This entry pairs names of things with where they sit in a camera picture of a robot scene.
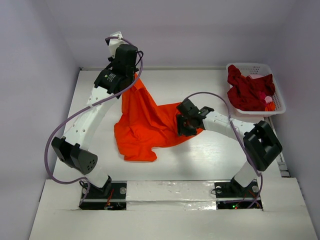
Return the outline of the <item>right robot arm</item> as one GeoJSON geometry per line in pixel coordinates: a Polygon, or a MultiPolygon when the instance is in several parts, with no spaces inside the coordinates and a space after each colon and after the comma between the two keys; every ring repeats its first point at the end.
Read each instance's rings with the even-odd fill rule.
{"type": "Polygon", "coordinates": [[[251,183],[259,177],[281,154],[283,146],[269,123],[244,122],[223,115],[211,107],[198,108],[190,99],[177,106],[177,134],[191,137],[198,130],[222,134],[239,142],[246,162],[230,181],[215,184],[216,196],[240,198],[248,191],[251,183]]]}

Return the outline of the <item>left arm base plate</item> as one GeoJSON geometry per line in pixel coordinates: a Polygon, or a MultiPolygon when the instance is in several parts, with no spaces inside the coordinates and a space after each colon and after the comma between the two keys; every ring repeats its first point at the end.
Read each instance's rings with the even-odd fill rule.
{"type": "Polygon", "coordinates": [[[79,208],[81,210],[109,210],[109,211],[122,211],[127,209],[126,193],[127,182],[126,181],[113,181],[111,183],[111,189],[106,196],[98,193],[93,186],[87,191],[87,184],[81,183],[82,193],[80,196],[81,203],[79,208]]]}

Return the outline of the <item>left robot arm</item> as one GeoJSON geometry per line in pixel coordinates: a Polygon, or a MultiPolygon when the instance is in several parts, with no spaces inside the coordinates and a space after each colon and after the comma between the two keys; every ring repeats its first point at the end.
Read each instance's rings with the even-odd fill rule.
{"type": "Polygon", "coordinates": [[[81,113],[63,137],[54,137],[51,146],[61,162],[77,170],[88,179],[85,184],[97,196],[110,194],[111,178],[98,162],[98,156],[89,152],[92,138],[107,111],[123,91],[135,80],[139,50],[131,44],[120,44],[93,83],[87,101],[88,110],[81,113]]]}

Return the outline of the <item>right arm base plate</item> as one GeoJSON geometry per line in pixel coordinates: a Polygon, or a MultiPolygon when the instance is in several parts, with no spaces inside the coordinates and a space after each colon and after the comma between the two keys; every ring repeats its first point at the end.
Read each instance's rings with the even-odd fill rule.
{"type": "Polygon", "coordinates": [[[253,180],[247,187],[240,188],[230,181],[214,183],[210,194],[215,197],[218,210],[263,209],[258,181],[253,180]]]}

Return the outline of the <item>orange t shirt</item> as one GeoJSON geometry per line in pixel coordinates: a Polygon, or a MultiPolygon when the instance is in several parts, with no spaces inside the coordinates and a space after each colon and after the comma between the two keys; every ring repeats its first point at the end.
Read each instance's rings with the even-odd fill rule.
{"type": "Polygon", "coordinates": [[[178,103],[158,105],[141,79],[121,96],[121,118],[114,125],[118,151],[128,162],[154,162],[153,148],[169,148],[193,136],[179,136],[178,103]]]}

